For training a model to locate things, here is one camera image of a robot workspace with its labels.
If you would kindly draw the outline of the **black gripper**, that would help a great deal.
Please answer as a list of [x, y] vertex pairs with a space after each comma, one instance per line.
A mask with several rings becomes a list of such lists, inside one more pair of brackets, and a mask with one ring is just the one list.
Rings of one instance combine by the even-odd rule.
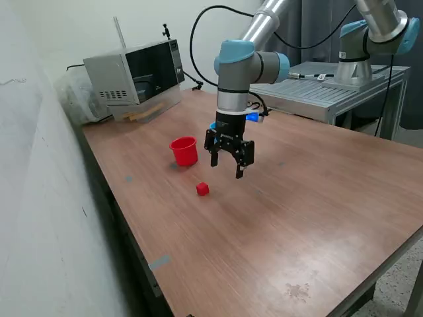
[[206, 131], [204, 149], [210, 154], [210, 166], [215, 167], [218, 164], [218, 151], [220, 143], [228, 140], [234, 140], [233, 151], [231, 154], [237, 163], [236, 179], [243, 177], [244, 169], [254, 163], [254, 141], [245, 141], [243, 138], [245, 132], [246, 115], [245, 114], [223, 114], [216, 112], [215, 130]]

